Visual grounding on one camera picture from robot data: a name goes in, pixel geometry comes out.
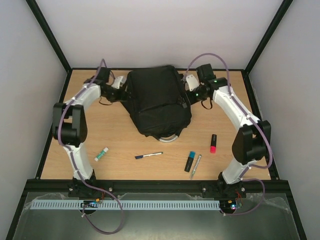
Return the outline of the black student bag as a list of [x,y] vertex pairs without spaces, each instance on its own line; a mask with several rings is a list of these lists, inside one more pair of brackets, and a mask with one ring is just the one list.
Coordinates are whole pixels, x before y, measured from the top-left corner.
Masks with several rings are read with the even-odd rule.
[[190,124],[191,103],[174,66],[132,70],[125,84],[123,106],[140,134],[170,143]]

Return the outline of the blue whiteboard pen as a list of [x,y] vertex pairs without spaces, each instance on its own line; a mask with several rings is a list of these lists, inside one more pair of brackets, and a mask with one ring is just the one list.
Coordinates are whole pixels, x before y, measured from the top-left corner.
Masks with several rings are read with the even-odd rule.
[[148,154],[143,154],[143,155],[137,155],[137,156],[135,156],[134,158],[135,158],[136,160],[138,160],[138,159],[142,159],[142,158],[146,158],[146,157],[152,157],[152,156],[157,156],[157,155],[162,155],[162,154],[163,154],[163,152],[160,151],[160,152],[155,152],[155,153],[148,153]]

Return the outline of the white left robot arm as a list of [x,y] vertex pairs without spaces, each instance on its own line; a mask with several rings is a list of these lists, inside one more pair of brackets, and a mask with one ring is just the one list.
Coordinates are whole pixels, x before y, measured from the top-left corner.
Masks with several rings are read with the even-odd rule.
[[98,99],[109,102],[124,102],[126,78],[115,77],[111,84],[112,71],[99,67],[95,75],[84,81],[81,89],[66,102],[57,102],[53,106],[52,135],[66,151],[73,168],[73,177],[77,180],[90,180],[94,175],[85,141],[88,135],[86,110]]

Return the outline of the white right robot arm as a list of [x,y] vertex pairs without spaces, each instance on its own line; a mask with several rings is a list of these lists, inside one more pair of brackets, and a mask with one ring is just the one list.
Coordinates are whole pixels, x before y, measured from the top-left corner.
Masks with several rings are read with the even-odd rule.
[[237,97],[228,78],[217,78],[210,64],[198,67],[196,74],[184,74],[182,78],[191,104],[210,99],[221,107],[237,131],[231,147],[233,158],[218,176],[218,191],[229,196],[250,168],[272,155],[271,125],[251,113]]

